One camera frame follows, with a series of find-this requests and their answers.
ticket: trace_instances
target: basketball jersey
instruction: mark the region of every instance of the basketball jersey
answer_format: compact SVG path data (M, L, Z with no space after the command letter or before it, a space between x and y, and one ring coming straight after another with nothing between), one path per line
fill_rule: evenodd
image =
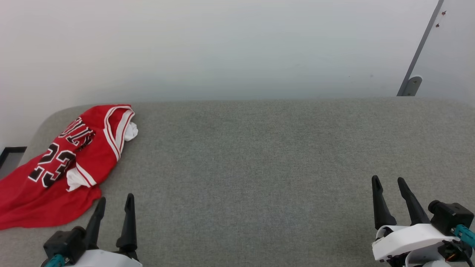
M133 116L130 105L92 107L46 152L0 180L0 229L57 226L82 215L101 197L98 184L120 159L126 133L137 134Z

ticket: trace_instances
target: black frame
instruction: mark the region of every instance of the black frame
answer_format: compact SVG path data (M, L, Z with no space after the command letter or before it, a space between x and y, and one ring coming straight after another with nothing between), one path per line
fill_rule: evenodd
M3 166L10 153L24 153L26 149L26 146L5 147L0 155L0 168Z

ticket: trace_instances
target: white jersey trim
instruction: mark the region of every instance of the white jersey trim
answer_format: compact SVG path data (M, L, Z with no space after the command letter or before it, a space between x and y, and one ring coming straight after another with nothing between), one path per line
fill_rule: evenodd
M124 135L127 126L129 125L130 120L135 115L133 110L127 110L123 113L122 119L120 120L119 125L117 126L117 130L115 131L115 144L119 148L120 154L122 154L122 150L124 149Z
M89 184L91 186L95 186L97 184L97 182L95 182L94 178L92 178L92 176L86 170L84 170L83 167L81 167L79 164L77 164L77 162L76 162L76 168L79 171L79 173L83 177L86 178L86 180L89 182Z
M107 114L105 115L105 118L104 118L104 134L105 134L105 138L107 140L107 142L109 143L109 146L112 148L112 151L114 152L115 154L115 158L117 161L119 161L120 159L120 154L122 152L121 149L119 149L119 147L121 146L121 144L124 143L124 139L122 138L121 140L121 144L117 144L117 141L116 139L114 139L114 135L112 133L112 129L111 129L111 125L109 123L109 117L112 115L112 113L116 110L116 109L119 109L119 108L125 108L125 109L129 109L130 111L126 111L127 112L132 112L132 114L134 114L133 110L131 107L127 106L127 105L120 105L120 106L115 106L115 107L112 107L109 109L109 111L107 112ZM119 122L119 125L117 126L117 132L124 132L126 127L127 127L127 120L128 120L128 117L127 116L122 116L122 119L121 121Z
M69 189L66 189L68 192L74 191L82 185L91 187L86 178L84 178L84 175L82 175L76 167L67 171L66 179L69 185Z

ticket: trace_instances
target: gray table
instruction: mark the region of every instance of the gray table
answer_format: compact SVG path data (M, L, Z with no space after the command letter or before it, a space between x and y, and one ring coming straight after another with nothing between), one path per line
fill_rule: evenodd
M47 119L22 160L87 106ZM151 266L383 266L374 262L371 176L400 224L396 179L421 204L475 211L475 110L416 97L134 104L139 134L109 178L98 245L114 250L135 195L140 261ZM1 266L37 266L56 230L0 231Z

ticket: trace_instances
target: white fabric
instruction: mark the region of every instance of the white fabric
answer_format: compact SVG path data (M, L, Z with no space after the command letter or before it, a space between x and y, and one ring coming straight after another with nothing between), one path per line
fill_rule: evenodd
M69 185L69 189L67 190L68 192L77 189L81 185L91 187L87 180L79 173L76 167L67 171L66 178L67 184Z
M137 129L137 125L133 122L129 122L127 125L127 128L125 130L125 141L128 142L135 138L137 134L139 133L139 129Z

